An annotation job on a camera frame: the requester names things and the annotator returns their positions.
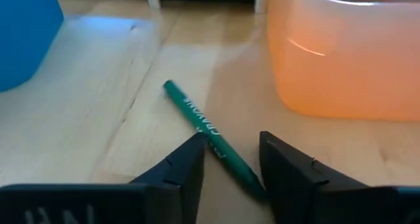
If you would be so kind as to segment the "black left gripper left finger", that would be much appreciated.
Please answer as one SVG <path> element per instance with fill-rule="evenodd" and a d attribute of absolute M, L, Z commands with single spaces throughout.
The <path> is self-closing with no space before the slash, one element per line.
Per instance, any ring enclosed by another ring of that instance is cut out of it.
<path fill-rule="evenodd" d="M 131 183 L 143 186 L 144 224 L 196 224 L 206 135 L 196 133 Z"/>

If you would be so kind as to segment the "orange plastic bin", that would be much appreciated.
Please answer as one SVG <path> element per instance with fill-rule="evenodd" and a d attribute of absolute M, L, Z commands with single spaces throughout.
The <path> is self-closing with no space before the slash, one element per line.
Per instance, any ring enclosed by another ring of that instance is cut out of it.
<path fill-rule="evenodd" d="M 268 44 L 293 111 L 420 121 L 420 0 L 268 0 Z"/>

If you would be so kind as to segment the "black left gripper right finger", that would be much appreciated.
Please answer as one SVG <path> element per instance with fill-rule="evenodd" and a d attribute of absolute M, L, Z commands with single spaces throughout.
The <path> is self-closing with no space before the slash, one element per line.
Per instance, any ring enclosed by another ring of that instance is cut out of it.
<path fill-rule="evenodd" d="M 259 160 L 276 224 L 397 224 L 390 187 L 370 187 L 268 131 Z"/>

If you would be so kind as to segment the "blue plastic bin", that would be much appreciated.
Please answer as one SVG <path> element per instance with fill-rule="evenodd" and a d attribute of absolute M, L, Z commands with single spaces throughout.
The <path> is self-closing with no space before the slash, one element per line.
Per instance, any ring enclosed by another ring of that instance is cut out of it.
<path fill-rule="evenodd" d="M 36 73 L 63 21 L 58 0 L 0 0 L 0 92 Z"/>

